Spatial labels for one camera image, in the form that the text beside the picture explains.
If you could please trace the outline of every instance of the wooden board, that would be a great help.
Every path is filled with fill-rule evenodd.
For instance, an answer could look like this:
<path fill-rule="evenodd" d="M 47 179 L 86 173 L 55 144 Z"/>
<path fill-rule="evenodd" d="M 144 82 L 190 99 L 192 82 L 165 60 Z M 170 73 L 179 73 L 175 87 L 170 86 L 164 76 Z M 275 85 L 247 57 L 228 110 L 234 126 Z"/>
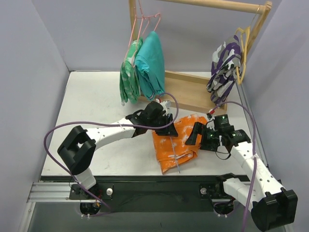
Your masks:
<path fill-rule="evenodd" d="M 215 107 L 211 101 L 211 94 L 206 90 L 209 78 L 171 71 L 166 71 L 165 75 L 165 91 L 174 95 L 181 109 L 208 113 Z M 175 107 L 175 102 L 170 96 L 164 96 L 162 99 L 170 100 Z M 224 105 L 216 110 L 216 114 L 225 114 L 226 111 L 227 106 Z"/>

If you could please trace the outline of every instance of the pink hanger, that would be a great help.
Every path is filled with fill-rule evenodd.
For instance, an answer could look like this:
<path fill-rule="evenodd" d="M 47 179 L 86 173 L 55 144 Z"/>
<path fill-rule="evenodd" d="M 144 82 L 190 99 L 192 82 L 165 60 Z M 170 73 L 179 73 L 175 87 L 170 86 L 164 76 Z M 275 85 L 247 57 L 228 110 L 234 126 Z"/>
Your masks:
<path fill-rule="evenodd" d="M 141 17 L 137 17 L 137 13 L 136 13 L 136 9 L 134 8 L 134 11 L 135 11 L 135 19 L 134 19 L 134 24 L 133 24 L 133 27 L 132 27 L 132 31 L 131 31 L 131 36 L 130 36 L 130 41 L 129 41 L 129 45 L 128 45 L 128 48 L 127 48 L 127 51 L 126 51 L 126 56 L 125 56 L 125 59 L 124 59 L 124 62 L 126 60 L 126 57 L 127 57 L 127 53 L 129 52 L 129 49 L 130 49 L 130 45 L 131 45 L 131 42 L 132 42 L 132 37 L 133 37 L 133 31 L 134 31 L 134 28 L 135 28 L 135 25 L 136 25 L 136 21 L 137 19 L 141 19 L 141 23 L 140 23 L 140 29 L 139 29 L 139 33 L 138 33 L 138 36 L 137 36 L 137 41 L 139 40 L 140 38 L 140 32 L 141 32 L 141 28 L 142 28 L 142 25 L 143 25 L 143 22 L 144 20 L 148 20 L 148 23 L 144 29 L 144 31 L 142 32 L 142 36 L 144 35 L 146 29 L 148 28 L 149 26 L 149 23 L 150 23 L 150 19 L 151 18 L 157 18 L 159 16 L 159 19 L 158 19 L 158 22 L 154 28 L 154 31 L 156 30 L 156 28 L 158 27 L 159 25 L 159 22 L 161 21 L 161 13 L 157 13 L 155 15 L 150 15 L 150 16 L 144 16 L 144 13 L 143 13 L 143 10 L 141 8 L 141 3 L 140 3 L 140 0 L 139 0 L 139 6 L 140 6 L 140 14 L 141 14 Z M 135 56 L 135 54 L 137 53 L 137 46 L 136 46 L 136 50 L 133 54 L 133 57 Z"/>

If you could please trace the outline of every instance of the clothes hanger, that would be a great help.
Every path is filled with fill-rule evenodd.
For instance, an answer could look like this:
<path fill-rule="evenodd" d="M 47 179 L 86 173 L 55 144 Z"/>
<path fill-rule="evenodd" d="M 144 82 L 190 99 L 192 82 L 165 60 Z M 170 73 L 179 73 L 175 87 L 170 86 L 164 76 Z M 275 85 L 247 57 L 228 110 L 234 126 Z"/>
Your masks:
<path fill-rule="evenodd" d="M 128 53 L 128 51 L 129 51 L 129 49 L 130 49 L 130 45 L 131 45 L 132 37 L 133 37 L 133 31 L 134 31 L 134 29 L 135 29 L 135 25 L 136 25 L 137 19 L 141 19 L 140 29 L 139 29 L 139 33 L 138 33 L 138 36 L 137 36 L 137 41 L 138 41 L 139 38 L 140 38 L 140 32 L 141 32 L 141 29 L 142 29 L 142 25 L 143 25 L 144 20 L 147 19 L 147 20 L 148 20 L 148 23 L 147 23 L 147 25 L 146 25 L 146 27 L 145 27 L 143 33 L 142 33 L 142 36 L 144 35 L 144 32 L 145 32 L 146 29 L 148 28 L 151 18 L 157 18 L 157 17 L 159 17 L 158 22 L 157 22 L 157 24 L 156 24 L 156 26 L 155 26 L 155 28 L 154 28 L 154 31 L 156 30 L 156 28 L 158 27 L 158 25 L 159 25 L 159 23 L 160 23 L 160 21 L 161 21 L 161 13 L 157 13 L 157 14 L 155 14 L 155 15 L 150 15 L 150 16 L 145 16 L 144 13 L 143 13 L 143 10 L 142 10 L 142 8 L 141 8 L 140 0 L 139 0 L 139 6 L 140 6 L 140 14 L 141 14 L 141 17 L 138 17 L 138 16 L 137 16 L 136 8 L 134 8 L 134 11 L 135 11 L 135 19 L 134 19 L 134 24 L 133 24 L 132 31 L 131 31 L 131 37 L 130 37 L 130 41 L 129 41 L 129 45 L 128 45 L 128 48 L 127 48 L 127 51 L 126 51 L 126 55 L 125 55 L 124 61 L 126 60 L 127 53 Z M 136 50 L 135 50 L 135 52 L 134 52 L 133 57 L 136 55 L 136 53 L 137 53 L 137 46 L 136 46 Z"/>
<path fill-rule="evenodd" d="M 247 47 L 248 47 L 248 41 L 249 41 L 249 36 L 250 36 L 250 29 L 251 29 L 251 25 L 258 13 L 260 9 L 260 6 L 259 8 L 257 8 L 257 11 L 251 21 L 251 24 L 245 28 L 245 29 L 242 29 L 242 28 L 237 28 L 235 34 L 237 34 L 238 32 L 240 32 L 240 44 L 241 44 L 241 49 L 242 49 L 242 52 L 243 52 L 243 68 L 242 68 L 242 74 L 241 74 L 241 77 L 239 76 L 239 67 L 236 67 L 236 75 L 237 75 L 237 84 L 238 85 L 241 85 L 242 81 L 243 81 L 243 78 L 245 76 L 245 73 L 246 73 L 246 63 L 247 63 Z M 245 45 L 243 44 L 243 34 L 246 34 L 246 40 L 245 40 Z"/>

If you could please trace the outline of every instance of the hanging clothes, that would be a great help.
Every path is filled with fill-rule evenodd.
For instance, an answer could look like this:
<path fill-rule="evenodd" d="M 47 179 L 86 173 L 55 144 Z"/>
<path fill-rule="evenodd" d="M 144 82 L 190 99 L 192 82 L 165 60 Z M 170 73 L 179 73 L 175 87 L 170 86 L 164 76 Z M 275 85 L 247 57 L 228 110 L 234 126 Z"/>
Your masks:
<path fill-rule="evenodd" d="M 240 68 L 241 48 L 239 38 L 234 35 L 228 38 L 212 55 L 211 79 L 207 91 L 211 101 L 222 103 L 230 93 L 237 78 L 236 67 Z"/>
<path fill-rule="evenodd" d="M 134 60 L 142 44 L 142 38 L 139 38 L 138 42 L 137 40 L 133 41 L 128 50 L 127 57 L 121 65 L 119 88 L 122 105 L 125 105 L 128 99 L 131 103 L 137 103 L 137 99 L 140 96 L 140 83 L 134 69 Z"/>
<path fill-rule="evenodd" d="M 140 89 L 148 100 L 165 92 L 164 56 L 159 36 L 151 31 L 135 59 Z"/>

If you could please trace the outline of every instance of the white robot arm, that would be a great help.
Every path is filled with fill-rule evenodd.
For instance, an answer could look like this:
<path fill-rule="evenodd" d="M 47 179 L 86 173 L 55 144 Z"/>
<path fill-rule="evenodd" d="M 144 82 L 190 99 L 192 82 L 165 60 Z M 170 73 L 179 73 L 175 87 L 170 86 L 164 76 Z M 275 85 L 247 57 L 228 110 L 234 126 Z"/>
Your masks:
<path fill-rule="evenodd" d="M 86 189 L 91 190 L 96 184 L 96 179 L 89 168 L 93 153 L 112 142 L 146 133 L 147 129 L 137 128 L 134 125 L 160 127 L 170 123 L 173 120 L 172 114 L 169 113 L 170 106 L 170 101 L 153 101 L 147 105 L 145 110 L 136 111 L 112 123 L 110 127 L 83 129 L 81 126 L 76 126 L 57 152 L 76 180 Z M 174 124 L 155 130 L 155 132 L 162 136 L 178 136 Z"/>
<path fill-rule="evenodd" d="M 215 116 L 213 128 L 196 122 L 186 145 L 196 144 L 197 134 L 201 134 L 200 149 L 217 151 L 221 145 L 225 146 L 251 180 L 256 158 L 256 174 L 253 190 L 242 183 L 233 174 L 218 177 L 220 188 L 218 191 L 234 197 L 242 205 L 246 205 L 248 196 L 249 211 L 258 229 L 267 231 L 272 228 L 294 222 L 297 195 L 293 190 L 287 191 L 279 183 L 257 154 L 253 154 L 253 145 L 243 130 L 235 130 L 229 124 L 228 115 Z"/>
<path fill-rule="evenodd" d="M 172 121 L 169 113 L 170 102 L 151 102 L 145 110 L 139 110 L 121 120 L 114 122 L 115 127 L 83 129 L 74 127 L 58 149 L 58 154 L 77 181 L 87 190 L 97 196 L 96 179 L 89 168 L 95 150 L 109 143 L 146 133 L 147 128 L 162 127 Z M 257 154 L 252 152 L 250 138 L 243 130 L 235 130 L 228 121 L 227 115 L 216 116 L 214 127 L 196 122 L 186 145 L 195 145 L 197 134 L 201 134 L 200 149 L 217 151 L 221 145 L 225 146 L 240 164 L 251 180 L 254 170 L 253 158 L 257 167 L 254 177 L 253 192 L 250 199 L 249 211 L 253 221 L 261 231 L 292 223 L 295 218 L 297 195 L 293 190 L 286 191 L 269 172 Z M 155 130 L 158 135 L 178 136 L 173 124 L 164 129 Z M 249 186 L 242 183 L 233 174 L 224 174 L 218 178 L 219 188 L 215 191 L 235 198 L 242 205 L 246 205 Z"/>

